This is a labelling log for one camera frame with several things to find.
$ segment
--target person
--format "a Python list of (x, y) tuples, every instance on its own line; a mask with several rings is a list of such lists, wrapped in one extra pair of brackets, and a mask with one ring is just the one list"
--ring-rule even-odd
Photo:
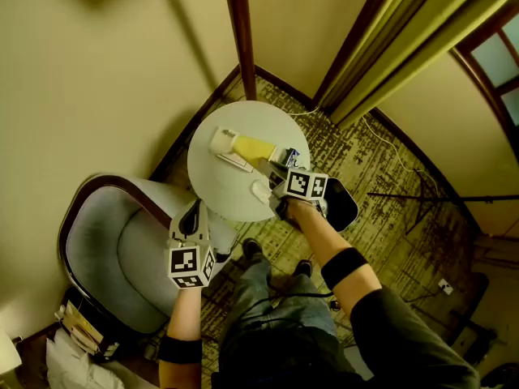
[[(350, 317), (374, 377), (363, 381), (353, 372), (323, 298), (287, 297), (272, 308), (267, 300), (270, 264), (260, 245), (249, 239), (242, 247), (250, 267), (236, 284), (213, 388), (479, 387), (476, 371), (380, 284), (367, 261), (317, 210), (297, 199), (288, 203), (288, 217), (302, 230), (324, 280)], [(317, 293), (310, 275), (310, 262), (300, 262), (287, 293)], [(161, 387), (200, 387), (200, 311), (201, 289), (179, 292), (159, 350)]]

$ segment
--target yellow sponge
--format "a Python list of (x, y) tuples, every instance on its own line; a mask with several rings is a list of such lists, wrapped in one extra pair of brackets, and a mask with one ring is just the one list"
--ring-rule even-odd
[(260, 167), (260, 159), (270, 159), (276, 148), (276, 144), (245, 135), (239, 135), (233, 145), (233, 150), (256, 169)]

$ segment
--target black strap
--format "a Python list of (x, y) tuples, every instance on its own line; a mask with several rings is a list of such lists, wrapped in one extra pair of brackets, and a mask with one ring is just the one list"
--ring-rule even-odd
[(158, 358), (179, 365), (200, 363), (202, 361), (202, 340), (184, 341), (164, 336)]
[(333, 289), (342, 279), (366, 263), (366, 259), (355, 248), (347, 248), (324, 264), (321, 275), (328, 288)]

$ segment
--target black sleeve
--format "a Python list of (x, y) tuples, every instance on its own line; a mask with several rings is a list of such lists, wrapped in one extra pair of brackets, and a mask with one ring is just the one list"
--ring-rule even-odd
[(389, 289), (359, 301), (351, 324), (374, 387), (479, 388), (477, 372)]

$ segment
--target gray upholstered seat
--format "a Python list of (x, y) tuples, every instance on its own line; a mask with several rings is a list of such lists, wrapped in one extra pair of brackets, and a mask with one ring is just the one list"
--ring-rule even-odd
[[(60, 231), (60, 255), (75, 287), (133, 331), (156, 331), (177, 296), (166, 274), (166, 226), (194, 198), (186, 190), (130, 177), (86, 181)], [(216, 275), (236, 233), (211, 212), (209, 226), (220, 261)]]

